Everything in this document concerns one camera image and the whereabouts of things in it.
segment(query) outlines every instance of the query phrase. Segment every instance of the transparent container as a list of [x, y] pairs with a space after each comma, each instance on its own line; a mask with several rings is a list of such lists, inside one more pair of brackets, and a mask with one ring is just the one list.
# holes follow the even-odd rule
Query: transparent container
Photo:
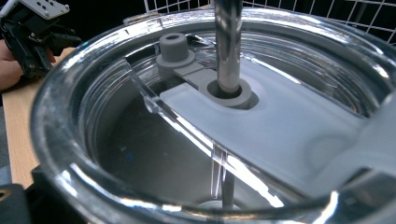
[[[356, 146], [393, 94], [396, 50], [335, 22], [244, 9], [241, 70], [259, 71], [255, 76], [276, 87], [252, 88], [259, 98], [252, 110], [260, 116], [260, 109], [275, 109], [262, 114], [271, 116], [263, 125], [245, 127], [227, 116], [204, 125], [217, 107], [206, 108], [205, 99], [188, 105], [189, 97], [173, 106], [164, 92], [179, 94], [175, 88], [186, 81], [161, 76], [155, 60], [160, 37], [179, 32], [196, 62], [216, 70], [213, 20], [211, 9], [125, 20], [48, 74], [35, 98], [31, 133], [43, 171], [66, 200], [95, 223], [337, 223], [386, 212], [396, 195], [395, 165], [360, 160]], [[284, 95], [271, 98], [273, 92]], [[184, 108], [192, 110], [184, 114]], [[391, 124], [384, 130], [391, 132]], [[251, 130], [257, 135], [244, 134]], [[377, 154], [391, 161], [393, 151]], [[379, 182], [381, 190], [370, 188]]]

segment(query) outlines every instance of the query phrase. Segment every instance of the black device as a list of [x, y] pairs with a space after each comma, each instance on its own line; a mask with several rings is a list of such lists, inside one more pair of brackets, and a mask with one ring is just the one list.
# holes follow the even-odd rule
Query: black device
[[52, 68], [47, 51], [59, 56], [81, 39], [58, 24], [68, 5], [53, 0], [9, 0], [0, 11], [0, 27], [25, 77], [43, 77]]

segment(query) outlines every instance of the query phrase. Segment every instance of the metal shaft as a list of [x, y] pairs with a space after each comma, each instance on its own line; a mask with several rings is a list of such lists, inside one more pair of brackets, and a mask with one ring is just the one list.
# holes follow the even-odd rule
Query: metal shaft
[[239, 89], [241, 14], [242, 0], [215, 1], [218, 83], [229, 94]]

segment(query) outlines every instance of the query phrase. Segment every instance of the metal grid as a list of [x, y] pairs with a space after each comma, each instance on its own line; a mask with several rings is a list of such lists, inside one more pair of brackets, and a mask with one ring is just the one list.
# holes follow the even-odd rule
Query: metal grid
[[[144, 0], [147, 12], [213, 6], [214, 0]], [[277, 8], [356, 27], [396, 46], [396, 0], [246, 0], [244, 7]]]

